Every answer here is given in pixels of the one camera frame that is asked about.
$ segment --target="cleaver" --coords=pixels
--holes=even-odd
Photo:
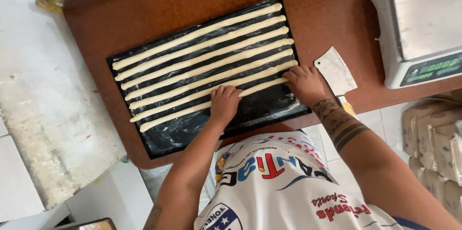
[[[323,56],[315,60],[315,67],[326,79],[342,108],[358,119],[353,107],[345,98],[346,92],[358,86],[337,50],[331,47]]]

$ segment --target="tribal tattoo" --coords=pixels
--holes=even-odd
[[[159,205],[154,204],[151,213],[147,217],[147,221],[145,227],[143,227],[143,230],[155,230],[157,228],[157,221],[159,221],[159,216],[161,213],[162,208]]]
[[[358,134],[369,130],[330,98],[321,100],[313,107],[322,125],[326,128],[337,152]]]

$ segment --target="brown wooden countertop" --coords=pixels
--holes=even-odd
[[[66,0],[64,16],[133,163],[155,168],[178,153],[150,160],[110,73],[106,58],[261,0]],[[335,46],[358,88],[346,97],[359,114],[462,87],[462,77],[390,90],[375,38],[380,28],[370,0],[284,0],[300,62],[313,61]],[[291,131],[319,123],[307,115],[224,141]]]

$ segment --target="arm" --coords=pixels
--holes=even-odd
[[[193,229],[199,196],[220,135],[233,119],[242,92],[233,86],[212,91],[210,119],[176,159],[160,187],[144,230]]]
[[[326,96],[315,67],[292,67],[283,76],[319,117],[367,203],[432,230],[462,229],[377,134]]]

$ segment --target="white t-shirt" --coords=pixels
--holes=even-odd
[[[215,196],[194,230],[427,229],[344,192],[302,132],[261,134],[220,151]]]

